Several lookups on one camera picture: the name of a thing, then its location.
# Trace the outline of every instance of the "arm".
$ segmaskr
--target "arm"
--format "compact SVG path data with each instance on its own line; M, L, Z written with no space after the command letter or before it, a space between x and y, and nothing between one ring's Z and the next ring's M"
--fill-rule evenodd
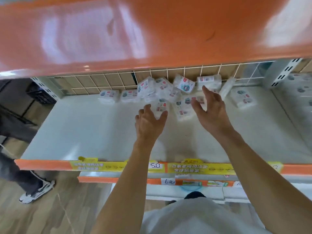
M196 100L191 102L193 109L202 126L224 148L265 227L275 234L310 233L312 201L244 142L232 127L221 97L205 87L203 91L207 99L207 111Z
M139 233L145 206L149 156L165 126L168 112L156 120L145 105L135 116L137 140L129 161L99 213L91 234Z

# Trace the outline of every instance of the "black crate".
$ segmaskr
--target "black crate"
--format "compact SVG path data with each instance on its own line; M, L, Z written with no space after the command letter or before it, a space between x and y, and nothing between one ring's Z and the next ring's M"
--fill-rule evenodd
M40 88L35 82L32 82L26 89L26 94L41 104L54 104L56 100L46 91Z

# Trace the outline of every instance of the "forearm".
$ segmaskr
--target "forearm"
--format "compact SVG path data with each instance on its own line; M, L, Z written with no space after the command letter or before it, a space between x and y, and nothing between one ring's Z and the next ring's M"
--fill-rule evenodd
M312 202L306 196L256 154L236 131L215 137L268 230L277 234L310 230Z
M154 144L136 141L92 234L138 233L144 214L149 156Z

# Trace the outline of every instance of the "white sneaker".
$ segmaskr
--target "white sneaker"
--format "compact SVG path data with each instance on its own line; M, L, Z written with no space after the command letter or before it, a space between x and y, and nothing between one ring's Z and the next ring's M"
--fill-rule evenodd
M39 197L43 196L44 194L48 193L55 185L55 181L47 182L47 181L42 181L42 187L37 190L36 193L33 195L31 194L23 194L20 198L19 201L23 204L29 204Z

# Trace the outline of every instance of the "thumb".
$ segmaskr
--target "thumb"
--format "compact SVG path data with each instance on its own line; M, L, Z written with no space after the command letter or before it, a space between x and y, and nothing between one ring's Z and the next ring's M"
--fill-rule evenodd
M160 118L158 121L160 121L161 123L163 123L165 125L166 121L167 121L167 117L168 117L168 111L164 111L162 112L162 114L160 115Z
M197 116L199 114L205 112L204 109L201 107L200 103L196 99L191 100L191 105L192 105L195 113L197 114Z

